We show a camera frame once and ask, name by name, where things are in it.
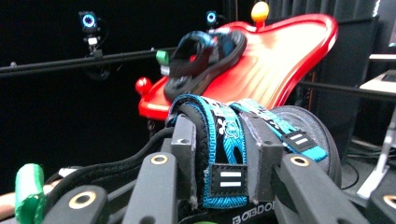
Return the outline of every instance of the black wall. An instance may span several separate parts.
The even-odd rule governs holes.
[[[220,1],[1,1],[0,66],[83,58],[78,12],[107,21],[104,54],[174,47],[192,30],[205,29],[205,13]],[[0,78],[0,194],[12,191],[25,163],[41,164],[46,177],[69,165],[116,161],[149,139],[138,116],[139,77],[160,78],[155,59],[111,65],[108,80],[82,69]]]

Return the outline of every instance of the striped strap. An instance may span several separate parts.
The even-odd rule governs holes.
[[[207,133],[208,166],[205,172],[204,207],[234,208],[248,203],[246,193],[247,152],[242,125],[235,112],[225,104],[205,97],[184,94],[176,98],[170,114],[181,105],[196,108],[203,118]],[[237,164],[234,150],[242,155]],[[219,163],[216,154],[224,151],[228,163]]]
[[[305,155],[314,161],[322,161],[327,157],[326,150],[318,146],[304,131],[297,130],[256,101],[243,99],[230,103],[230,107],[236,111],[254,113],[264,119],[289,152]]]

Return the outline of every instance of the white equal sign logo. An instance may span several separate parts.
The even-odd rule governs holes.
[[[297,145],[300,145],[300,144],[302,144],[302,143],[308,141],[307,138],[303,138],[303,139],[300,139],[300,140],[298,140],[298,141],[295,141],[295,140],[297,140],[297,139],[299,139],[299,138],[301,138],[301,137],[303,137],[303,135],[300,134],[300,133],[298,133],[298,134],[292,136],[292,137],[290,138],[290,140],[294,141]]]
[[[220,172],[221,177],[241,177],[242,173],[241,172]],[[242,182],[241,181],[221,181],[220,186],[223,188],[228,188],[228,187],[241,187]]]

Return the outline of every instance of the dark background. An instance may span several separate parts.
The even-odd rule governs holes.
[[[175,47],[186,33],[206,29],[205,13],[208,10],[224,14],[226,2],[0,1],[0,66],[9,66],[11,62],[28,64],[84,58],[89,50],[83,41],[79,11],[94,11],[97,17],[106,20],[99,25],[102,36],[109,31],[102,46],[104,54],[109,55]],[[254,2],[238,1],[240,21],[251,22],[250,10]],[[268,2],[270,7],[276,8],[279,1]],[[282,15],[270,10],[270,19],[276,21],[285,18],[284,15],[322,10],[318,1],[294,2],[302,5],[284,10],[286,14],[282,11]],[[354,4],[358,5],[360,1],[329,2],[327,13],[338,21],[345,21],[340,29],[343,33],[339,35],[343,39],[337,40],[329,57],[323,61],[325,64],[319,66],[326,68],[320,72],[322,77],[319,76],[319,80],[326,82],[338,77],[338,80],[328,82],[343,85],[346,84],[344,77],[351,74],[341,69],[337,60],[343,61],[347,67],[345,58],[358,60],[367,58],[371,52],[389,53],[387,44],[396,8],[394,0],[381,0],[377,29],[364,33],[359,25],[353,25],[361,20],[355,16],[363,15],[354,12],[358,8]],[[364,16],[365,20],[372,16],[371,9],[367,8],[363,10],[368,15]],[[363,43],[369,39],[374,43],[359,46],[357,36]],[[394,68],[394,64],[366,62],[359,67],[362,68],[367,72],[353,69],[356,81],[348,85],[361,84],[358,82]],[[153,82],[159,79],[159,65],[152,58],[113,63],[110,70],[110,77],[102,82],[88,78],[83,69],[0,78],[0,194],[13,190],[15,174],[25,163],[42,165],[46,177],[49,177],[65,166],[125,159],[147,143],[147,120],[138,116],[140,96],[135,92],[134,84],[140,77],[149,77]],[[326,77],[329,71],[335,75]],[[356,106],[346,112],[342,105],[330,105],[338,102],[337,96],[330,94],[329,97],[329,100],[321,97],[321,101],[313,102],[318,106],[317,114],[326,118],[324,121],[335,127],[340,121],[337,120],[339,113],[344,113],[346,121],[353,126],[355,121],[351,119],[356,119],[358,127],[355,130],[349,127],[348,137],[354,131],[365,140],[381,143],[393,105],[354,99]]]
[[[1,1],[0,65],[86,56],[79,11],[94,11],[107,21],[102,49],[108,55],[174,47],[192,29],[204,30],[205,13],[220,3]],[[104,36],[108,27],[99,25]],[[13,190],[16,172],[28,162],[41,164],[49,177],[61,167],[133,155],[149,139],[134,84],[142,76],[159,79],[159,69],[152,58],[111,64],[102,82],[82,69],[1,78],[0,193]]]

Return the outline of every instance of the yellow knob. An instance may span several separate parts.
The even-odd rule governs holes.
[[[266,2],[258,2],[251,9],[251,19],[255,22],[263,22],[267,19],[269,11],[270,8]]]

